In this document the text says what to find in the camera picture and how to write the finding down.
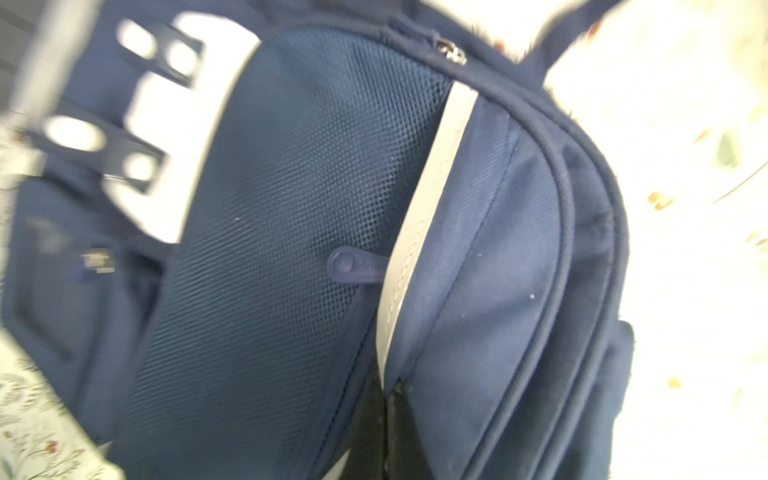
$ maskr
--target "navy blue backpack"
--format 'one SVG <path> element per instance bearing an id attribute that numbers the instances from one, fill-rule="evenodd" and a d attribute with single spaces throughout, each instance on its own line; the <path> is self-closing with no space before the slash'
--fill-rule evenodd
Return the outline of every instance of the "navy blue backpack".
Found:
<path id="1" fill-rule="evenodd" d="M 388 0 L 106 0 L 2 302 L 129 479 L 607 478 L 627 220 L 519 64 Z"/>

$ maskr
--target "shoulder strap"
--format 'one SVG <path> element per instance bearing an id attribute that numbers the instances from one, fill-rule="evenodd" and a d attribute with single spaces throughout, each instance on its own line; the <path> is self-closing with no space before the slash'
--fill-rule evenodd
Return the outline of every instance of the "shoulder strap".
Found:
<path id="1" fill-rule="evenodd" d="M 520 65 L 536 78 L 539 84 L 543 84 L 547 71 L 571 43 L 620 1 L 589 0 L 581 7 L 563 14 Z"/>

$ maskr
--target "floor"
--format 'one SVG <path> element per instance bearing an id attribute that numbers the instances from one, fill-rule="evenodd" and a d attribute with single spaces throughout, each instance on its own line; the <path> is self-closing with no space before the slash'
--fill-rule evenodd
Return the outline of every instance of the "floor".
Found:
<path id="1" fill-rule="evenodd" d="M 28 35 L 18 25 L 33 25 L 41 2 L 0 0 L 0 104 L 18 66 L 11 47 Z M 578 2 L 432 3 L 520 58 L 548 18 Z M 768 472 L 767 32 L 765 0 L 627 0 L 545 83 L 605 153 L 630 218 L 621 317 L 637 344 L 613 479 Z M 22 461 L 119 478 L 5 336 L 0 355 L 0 442 L 14 456 L 0 478 Z M 15 435 L 22 417 L 28 433 Z"/>

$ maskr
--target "zipper pull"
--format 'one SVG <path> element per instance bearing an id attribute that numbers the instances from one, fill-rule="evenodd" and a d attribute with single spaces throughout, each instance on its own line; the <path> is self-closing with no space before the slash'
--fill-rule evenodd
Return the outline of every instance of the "zipper pull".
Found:
<path id="1" fill-rule="evenodd" d="M 355 247 L 339 247 L 328 259 L 328 277 L 336 283 L 382 283 L 389 258 Z"/>
<path id="2" fill-rule="evenodd" d="M 458 63 L 459 65 L 466 65 L 467 63 L 467 54 L 447 38 L 438 38 L 437 51 L 445 55 L 448 60 L 454 63 Z"/>
<path id="3" fill-rule="evenodd" d="M 450 61 L 460 65 L 467 63 L 467 55 L 454 42 L 441 37 L 437 31 L 431 28 L 419 25 L 405 15 L 393 17 L 389 21 L 389 27 L 412 40 L 425 42 L 430 48 L 439 51 Z"/>

